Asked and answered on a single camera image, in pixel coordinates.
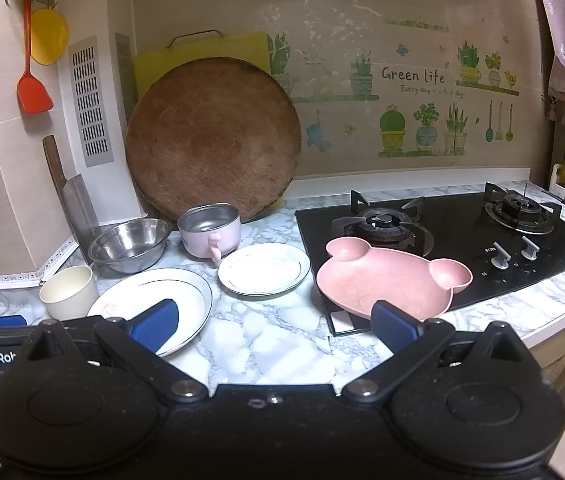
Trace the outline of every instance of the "yellow cutting board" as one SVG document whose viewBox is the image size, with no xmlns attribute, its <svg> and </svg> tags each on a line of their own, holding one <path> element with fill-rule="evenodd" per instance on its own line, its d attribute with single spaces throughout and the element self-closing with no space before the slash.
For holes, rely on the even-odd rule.
<svg viewBox="0 0 565 480">
<path fill-rule="evenodd" d="M 172 68 L 206 57 L 234 57 L 256 65 L 267 74 L 271 73 L 266 32 L 177 42 L 169 48 L 151 50 L 134 58 L 138 98 Z"/>
</svg>

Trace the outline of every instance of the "black glass cooktop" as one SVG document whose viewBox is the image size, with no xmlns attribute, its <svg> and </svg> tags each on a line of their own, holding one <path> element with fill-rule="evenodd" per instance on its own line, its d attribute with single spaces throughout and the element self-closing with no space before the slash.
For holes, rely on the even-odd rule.
<svg viewBox="0 0 565 480">
<path fill-rule="evenodd" d="M 363 214 L 371 207 L 400 210 L 411 200 L 360 205 L 358 214 Z M 454 294 L 450 310 L 513 292 L 565 271 L 565 222 L 562 220 L 555 223 L 549 234 L 517 232 L 489 216 L 482 193 L 425 197 L 419 214 L 421 217 L 417 219 L 417 223 L 433 235 L 433 248 L 426 258 L 452 258 L 464 263 L 473 272 L 473 282 L 466 290 Z M 351 216 L 349 205 L 296 211 L 297 224 L 314 276 L 329 257 L 325 246 L 334 237 L 331 234 L 331 222 Z M 521 255 L 527 247 L 522 240 L 523 236 L 539 246 L 535 261 L 529 261 Z M 511 255 L 507 269 L 500 270 L 491 263 L 491 259 L 497 254 L 493 245 L 495 242 Z M 409 246 L 407 250 L 414 252 L 413 246 Z M 331 314 L 340 312 L 341 309 L 324 296 L 322 298 L 331 334 L 341 336 L 369 330 L 368 320 L 349 314 L 353 329 L 337 331 Z"/>
</svg>

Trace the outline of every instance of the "plate rim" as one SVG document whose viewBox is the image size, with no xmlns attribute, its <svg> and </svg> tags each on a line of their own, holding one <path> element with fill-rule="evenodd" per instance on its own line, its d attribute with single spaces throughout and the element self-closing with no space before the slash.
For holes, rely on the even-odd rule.
<svg viewBox="0 0 565 480">
<path fill-rule="evenodd" d="M 300 264 L 300 274 L 299 274 L 298 277 L 294 278 L 294 280 L 292 282 L 289 282 L 288 285 L 286 285 L 282 288 L 276 288 L 273 291 L 253 293 L 253 292 L 246 292 L 244 290 L 235 288 L 233 286 L 229 286 L 229 285 L 227 285 L 229 280 L 223 280 L 223 278 L 221 277 L 221 273 L 226 274 L 226 272 L 227 272 L 226 271 L 226 269 L 227 269 L 226 264 L 228 262 L 233 262 L 233 261 L 237 260 L 238 258 L 236 257 L 236 255 L 239 254 L 240 251 L 245 251 L 245 250 L 249 250 L 249 249 L 259 250 L 259 249 L 256 249 L 256 248 L 260 248 L 260 247 L 263 247 L 263 246 L 272 246 L 272 245 L 283 246 L 287 249 L 291 248 L 291 250 L 295 250 L 299 254 L 301 254 L 301 256 L 298 255 L 298 259 L 297 259 L 299 264 Z M 295 245 L 291 245 L 291 244 L 283 244 L 283 243 L 280 243 L 280 242 L 267 242 L 267 243 L 264 243 L 264 244 L 251 244 L 251 245 L 242 247 L 238 250 L 233 251 L 231 254 L 228 254 L 226 257 L 224 257 L 222 262 L 220 263 L 220 266 L 218 267 L 218 281 L 220 281 L 220 283 L 225 288 L 231 290 L 232 292 L 240 294 L 241 296 L 251 296 L 253 298 L 261 298 L 263 296 L 273 296 L 274 294 L 281 294 L 282 292 L 285 292 L 287 290 L 290 290 L 291 288 L 294 288 L 296 285 L 298 285 L 300 282 L 302 282 L 302 280 L 304 280 L 307 277 L 307 274 L 309 273 L 310 270 L 311 270 L 311 261 L 309 260 L 309 255 L 305 251 L 300 249 L 299 247 L 296 247 Z"/>
<path fill-rule="evenodd" d="M 195 338 L 195 336 L 198 335 L 198 333 L 200 333 L 200 331 L 203 329 L 203 327 L 207 324 L 207 321 L 209 320 L 209 318 L 211 317 L 211 309 L 213 308 L 213 289 L 211 288 L 210 283 L 200 274 L 197 274 L 196 272 L 193 272 L 192 270 L 189 269 L 179 269 L 177 267 L 161 267 L 160 269 L 151 269 L 151 270 L 144 270 L 143 272 L 139 272 L 137 274 L 133 274 L 133 276 L 128 276 L 122 280 L 120 280 L 120 282 L 114 283 L 111 287 L 109 287 L 107 290 L 105 290 L 99 297 L 98 299 L 94 302 L 94 304 L 91 306 L 91 308 L 89 309 L 89 312 L 87 313 L 87 316 L 100 316 L 101 314 L 92 314 L 92 310 L 93 308 L 96 306 L 96 304 L 98 304 L 99 301 L 102 300 L 102 298 L 104 298 L 107 293 L 112 290 L 113 288 L 117 287 L 118 285 L 121 285 L 122 283 L 126 283 L 127 286 L 133 286 L 133 287 L 138 287 L 138 286 L 142 286 L 142 285 L 147 285 L 148 283 L 153 283 L 153 282 L 157 282 L 160 280 L 165 280 L 165 279 L 170 279 L 172 281 L 175 282 L 183 282 L 183 283 L 188 283 L 188 285 L 193 286 L 194 288 L 198 288 L 197 286 L 195 286 L 193 283 L 189 283 L 185 280 L 180 280 L 180 279 L 174 279 L 173 277 L 169 278 L 167 276 L 162 277 L 162 278 L 158 278 L 158 279 L 149 279 L 150 276 L 153 275 L 162 275 L 162 274 L 171 274 L 174 271 L 177 271 L 178 274 L 184 272 L 186 274 L 193 274 L 194 276 L 196 276 L 197 278 L 200 278 L 202 280 L 202 282 L 206 285 L 206 288 L 209 290 L 209 297 L 210 297 L 210 301 L 209 301 L 209 307 L 207 308 L 207 312 L 206 315 L 204 316 L 204 318 L 202 319 L 202 322 L 200 323 L 200 327 L 198 327 L 198 329 L 194 332 L 194 334 L 192 334 L 192 336 L 190 336 L 188 339 L 186 339 L 182 344 L 180 345 L 176 345 L 174 348 L 172 349 L 168 349 L 165 352 L 161 352 L 158 353 L 156 352 L 156 355 L 158 357 L 165 357 L 168 356 L 169 354 L 172 354 L 176 351 L 178 351 L 179 349 L 183 348 L 184 346 L 188 345 L 192 339 Z M 202 299 L 204 300 L 204 293 L 198 289 L 198 291 L 200 292 L 200 294 L 202 295 Z"/>
</svg>

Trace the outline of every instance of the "stove knob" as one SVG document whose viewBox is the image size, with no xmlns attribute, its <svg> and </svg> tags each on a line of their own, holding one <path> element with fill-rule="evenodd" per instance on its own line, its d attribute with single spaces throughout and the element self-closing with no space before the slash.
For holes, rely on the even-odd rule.
<svg viewBox="0 0 565 480">
<path fill-rule="evenodd" d="M 534 244 L 531 240 L 529 240 L 526 236 L 522 237 L 522 241 L 527 244 L 527 248 L 522 251 L 522 256 L 526 259 L 533 260 L 537 259 L 536 253 L 540 250 L 536 244 Z"/>
<path fill-rule="evenodd" d="M 502 246 L 498 242 L 494 242 L 493 246 L 498 251 L 498 256 L 491 258 L 491 264 L 496 269 L 500 269 L 500 270 L 508 269 L 511 255 L 507 251 L 502 249 Z"/>
</svg>

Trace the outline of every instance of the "pink bowl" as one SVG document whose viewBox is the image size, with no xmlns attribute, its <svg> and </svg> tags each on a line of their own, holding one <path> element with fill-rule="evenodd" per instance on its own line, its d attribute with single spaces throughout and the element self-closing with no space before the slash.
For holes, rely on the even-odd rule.
<svg viewBox="0 0 565 480">
<path fill-rule="evenodd" d="M 361 238 L 342 237 L 326 245 L 331 258 L 316 282 L 335 304 L 371 317 L 377 300 L 387 300 L 424 321 L 447 311 L 454 292 L 465 290 L 473 275 L 456 260 L 425 260 L 393 249 L 373 248 Z"/>
</svg>

